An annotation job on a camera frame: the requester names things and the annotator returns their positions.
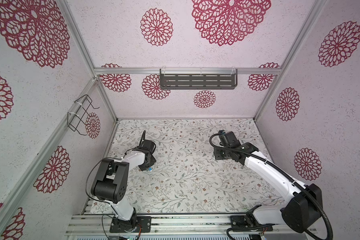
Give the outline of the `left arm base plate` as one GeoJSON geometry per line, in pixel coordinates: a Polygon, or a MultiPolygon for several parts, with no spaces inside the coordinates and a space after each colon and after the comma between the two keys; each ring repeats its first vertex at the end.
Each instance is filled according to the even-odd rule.
{"type": "Polygon", "coordinates": [[[122,221],[113,217],[110,233],[149,233],[151,231],[152,217],[132,217],[129,221],[122,221]]]}

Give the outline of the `dark metal wall shelf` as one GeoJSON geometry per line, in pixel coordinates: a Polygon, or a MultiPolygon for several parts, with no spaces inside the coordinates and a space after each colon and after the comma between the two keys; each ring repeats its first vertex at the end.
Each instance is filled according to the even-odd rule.
{"type": "Polygon", "coordinates": [[[234,90],[238,75],[231,74],[172,74],[160,69],[162,90],[234,90]]]}

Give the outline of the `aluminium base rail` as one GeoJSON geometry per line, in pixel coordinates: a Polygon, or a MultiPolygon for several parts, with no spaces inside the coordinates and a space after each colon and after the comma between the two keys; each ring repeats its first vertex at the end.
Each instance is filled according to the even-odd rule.
{"type": "MultiPolygon", "coordinates": [[[[233,216],[244,214],[138,214],[143,229],[149,229],[145,236],[153,235],[219,235],[236,226],[233,216]]],[[[112,218],[106,215],[73,215],[64,236],[100,236],[110,233],[112,218]]]]}

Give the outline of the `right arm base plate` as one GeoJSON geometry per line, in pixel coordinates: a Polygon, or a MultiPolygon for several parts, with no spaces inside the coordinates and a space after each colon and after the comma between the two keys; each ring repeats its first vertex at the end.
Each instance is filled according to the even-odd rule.
{"type": "Polygon", "coordinates": [[[247,215],[230,216],[231,227],[234,231],[272,231],[273,225],[261,225],[254,218],[247,215]]]}

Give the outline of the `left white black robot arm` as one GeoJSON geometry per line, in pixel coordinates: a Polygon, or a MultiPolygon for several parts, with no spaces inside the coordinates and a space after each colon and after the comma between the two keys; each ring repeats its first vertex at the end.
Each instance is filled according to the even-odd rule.
{"type": "Polygon", "coordinates": [[[98,171],[95,175],[91,195],[98,202],[110,206],[114,216],[112,217],[111,233],[143,233],[146,232],[147,220],[142,223],[137,217],[137,210],[124,198],[127,190],[129,171],[139,168],[141,171],[148,170],[156,163],[153,153],[156,144],[150,140],[141,140],[136,148],[133,148],[123,158],[103,158],[97,164],[98,171]]]}

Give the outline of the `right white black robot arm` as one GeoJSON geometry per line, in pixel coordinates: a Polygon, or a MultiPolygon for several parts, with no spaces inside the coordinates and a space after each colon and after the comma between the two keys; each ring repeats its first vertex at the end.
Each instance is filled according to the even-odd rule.
{"type": "Polygon", "coordinates": [[[233,132],[221,130],[210,136],[209,143],[216,160],[233,160],[249,168],[266,180],[287,203],[281,207],[256,205],[251,208],[241,216],[243,220],[227,229],[230,239],[233,239],[232,232],[266,231],[276,225],[286,225],[296,233],[305,233],[317,240],[319,237],[309,228],[319,219],[324,221],[326,239],[334,238],[331,222],[323,208],[322,191],[317,185],[306,185],[293,178],[269,161],[256,146],[242,144],[233,132]]]}

